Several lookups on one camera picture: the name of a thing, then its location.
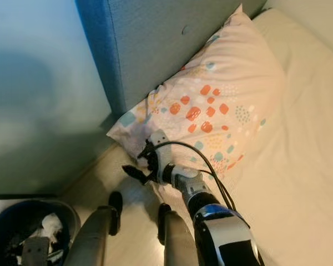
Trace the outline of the pink dotted pillow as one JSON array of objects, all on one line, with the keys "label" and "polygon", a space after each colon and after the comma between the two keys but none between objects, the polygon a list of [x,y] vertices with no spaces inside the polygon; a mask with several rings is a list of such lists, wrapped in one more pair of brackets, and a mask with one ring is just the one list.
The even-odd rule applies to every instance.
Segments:
[{"label": "pink dotted pillow", "polygon": [[243,160],[286,87],[283,68],[255,23],[238,7],[205,45],[108,132],[136,158],[162,130],[175,162],[213,166],[220,180]]}]

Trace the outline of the silver right robot leg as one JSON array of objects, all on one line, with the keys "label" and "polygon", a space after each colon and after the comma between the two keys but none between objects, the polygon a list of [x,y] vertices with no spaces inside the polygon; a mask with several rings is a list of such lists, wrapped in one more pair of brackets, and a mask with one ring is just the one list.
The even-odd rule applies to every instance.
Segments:
[{"label": "silver right robot leg", "polygon": [[157,238],[164,246],[164,266],[199,266],[197,248],[186,222],[167,203],[159,206]]}]

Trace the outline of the silver robot leg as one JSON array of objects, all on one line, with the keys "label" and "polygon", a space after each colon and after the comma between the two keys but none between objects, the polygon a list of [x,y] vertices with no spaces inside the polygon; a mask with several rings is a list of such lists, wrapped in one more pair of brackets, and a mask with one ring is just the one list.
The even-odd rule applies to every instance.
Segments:
[{"label": "silver robot leg", "polygon": [[164,246],[164,266],[199,266],[197,248],[186,222],[167,203],[159,206],[157,238]]},{"label": "silver robot leg", "polygon": [[123,195],[112,192],[78,231],[65,266],[104,266],[107,239],[120,232],[122,213]]}]

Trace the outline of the silver left robot leg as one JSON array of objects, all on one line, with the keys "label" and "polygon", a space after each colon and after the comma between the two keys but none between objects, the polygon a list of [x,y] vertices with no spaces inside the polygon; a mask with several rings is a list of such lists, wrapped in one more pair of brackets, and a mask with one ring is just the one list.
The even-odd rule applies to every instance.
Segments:
[{"label": "silver left robot leg", "polygon": [[123,195],[112,192],[78,231],[65,266],[104,266],[107,239],[120,232],[122,213]]}]

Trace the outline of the crumpled white paper towel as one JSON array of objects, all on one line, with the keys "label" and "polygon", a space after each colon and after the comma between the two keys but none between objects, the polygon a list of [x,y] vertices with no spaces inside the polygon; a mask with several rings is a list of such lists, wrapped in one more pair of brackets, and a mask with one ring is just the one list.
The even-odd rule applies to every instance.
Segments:
[{"label": "crumpled white paper towel", "polygon": [[63,228],[62,221],[55,213],[45,216],[41,222],[41,236],[55,237]]}]

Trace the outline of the blue tufted headboard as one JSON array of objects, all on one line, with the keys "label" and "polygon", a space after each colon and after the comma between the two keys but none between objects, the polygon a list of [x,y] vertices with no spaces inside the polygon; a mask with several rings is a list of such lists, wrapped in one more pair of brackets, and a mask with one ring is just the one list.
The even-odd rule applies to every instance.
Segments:
[{"label": "blue tufted headboard", "polygon": [[75,0],[115,117],[171,78],[238,7],[266,0]]}]

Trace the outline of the blue plastic trash bin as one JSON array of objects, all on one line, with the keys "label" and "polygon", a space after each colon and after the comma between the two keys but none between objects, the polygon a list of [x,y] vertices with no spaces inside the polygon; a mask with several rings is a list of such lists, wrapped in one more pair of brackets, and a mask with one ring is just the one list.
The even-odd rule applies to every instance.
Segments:
[{"label": "blue plastic trash bin", "polygon": [[75,210],[63,202],[55,200],[29,200],[15,203],[0,213],[0,266],[11,266],[8,251],[12,238],[29,238],[41,236],[42,219],[55,213],[63,228],[55,237],[49,237],[49,264],[63,266],[74,235],[79,226]]}]

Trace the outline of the cream sheet bed mattress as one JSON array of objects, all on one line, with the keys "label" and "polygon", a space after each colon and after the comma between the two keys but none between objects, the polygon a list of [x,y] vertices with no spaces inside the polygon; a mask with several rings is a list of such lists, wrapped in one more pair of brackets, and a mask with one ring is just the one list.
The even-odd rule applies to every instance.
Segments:
[{"label": "cream sheet bed mattress", "polygon": [[287,89],[225,180],[266,264],[333,266],[333,51],[277,8],[255,24]]}]

